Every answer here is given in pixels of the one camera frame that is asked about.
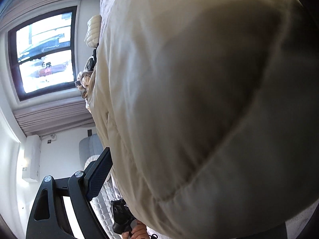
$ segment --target blanket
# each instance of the blanket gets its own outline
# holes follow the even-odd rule
[[[132,213],[226,239],[315,202],[318,40],[298,0],[115,0],[88,102]]]

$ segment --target white air conditioner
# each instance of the white air conditioner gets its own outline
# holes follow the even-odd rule
[[[38,135],[27,137],[24,149],[22,179],[31,183],[39,182],[41,139]]]

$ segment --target finger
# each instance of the finger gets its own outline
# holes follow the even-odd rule
[[[135,239],[150,239],[150,236],[148,234],[139,235]]]
[[[125,233],[122,234],[122,238],[123,239],[129,239],[129,235],[130,235],[129,232],[125,232]]]
[[[139,230],[146,230],[146,225],[142,224],[142,225],[137,225],[136,227],[133,228],[132,230],[132,234],[136,233]]]
[[[139,235],[143,235],[143,234],[147,234],[146,229],[139,230],[139,231],[135,232],[135,233],[132,235],[132,238],[131,238],[131,239],[135,239],[135,238],[137,238]]]

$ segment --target black window frame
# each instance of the black window frame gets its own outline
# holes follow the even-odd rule
[[[31,25],[35,22],[38,22],[40,20],[44,20],[46,18],[50,18],[53,16],[57,16],[60,14],[66,14],[66,13],[72,13],[72,18],[71,18],[71,40],[70,40],[70,46],[68,47],[62,47],[62,48],[57,48],[54,50],[51,50],[49,52],[44,52],[40,53],[36,56],[32,56],[27,60],[24,60],[22,62],[18,61],[18,52],[17,52],[17,31]],[[63,91],[71,88],[75,88],[74,82],[76,81],[76,66],[75,66],[75,23],[76,23],[76,13],[77,13],[77,6],[72,6],[72,7],[67,7],[55,11],[51,11],[42,15],[39,15],[37,17],[34,17],[30,20],[25,21],[24,23],[16,26],[15,28],[11,29],[8,32],[8,54],[9,54],[9,65],[10,65],[10,70],[11,70],[11,75],[12,75],[12,80],[13,84],[17,93],[17,96],[19,98],[19,101],[24,101],[30,98],[34,98],[37,96],[45,95],[48,93],[53,93],[57,91]],[[72,68],[73,68],[73,82],[69,83],[60,83],[56,85],[51,85],[30,93],[26,93],[23,88],[23,82],[22,82],[22,77],[20,73],[20,65],[22,63],[34,60],[34,59],[39,59],[42,58],[43,56],[50,55],[53,53],[61,52],[61,51],[66,51],[66,50],[71,50],[72,54]]]

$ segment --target round metal bolt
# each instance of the round metal bolt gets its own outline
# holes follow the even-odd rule
[[[52,179],[51,176],[46,176],[46,177],[44,178],[44,181],[45,181],[45,182],[49,182],[51,179]]]
[[[83,173],[82,171],[78,171],[78,172],[75,173],[75,177],[76,177],[76,178],[82,177],[83,174],[84,174],[84,173]]]

